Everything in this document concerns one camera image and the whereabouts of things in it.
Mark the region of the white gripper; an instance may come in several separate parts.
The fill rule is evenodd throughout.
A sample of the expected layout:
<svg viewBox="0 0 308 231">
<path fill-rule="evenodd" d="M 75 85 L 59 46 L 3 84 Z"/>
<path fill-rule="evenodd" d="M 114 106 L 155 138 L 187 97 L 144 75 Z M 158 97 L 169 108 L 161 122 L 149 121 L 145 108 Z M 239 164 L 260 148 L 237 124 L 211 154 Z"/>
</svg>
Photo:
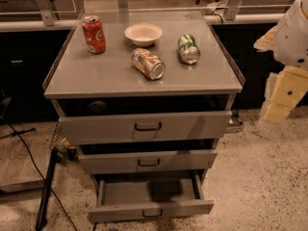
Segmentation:
<svg viewBox="0 0 308 231">
<path fill-rule="evenodd" d="M 266 83 L 260 119 L 270 124 L 282 123 L 307 91 L 307 69 L 287 65 L 279 74 L 271 73 Z"/>
</svg>

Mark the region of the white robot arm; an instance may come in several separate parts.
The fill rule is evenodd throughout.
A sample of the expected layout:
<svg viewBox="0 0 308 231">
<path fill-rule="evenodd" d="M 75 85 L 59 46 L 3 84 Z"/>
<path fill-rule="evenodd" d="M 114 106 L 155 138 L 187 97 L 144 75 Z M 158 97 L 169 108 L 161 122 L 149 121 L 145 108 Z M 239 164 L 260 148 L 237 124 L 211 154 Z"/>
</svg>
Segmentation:
<svg viewBox="0 0 308 231">
<path fill-rule="evenodd" d="M 269 75 L 260 117 L 268 126 L 280 124 L 308 92 L 308 0 L 295 0 L 253 47 L 271 51 L 284 65 L 278 74 Z"/>
</svg>

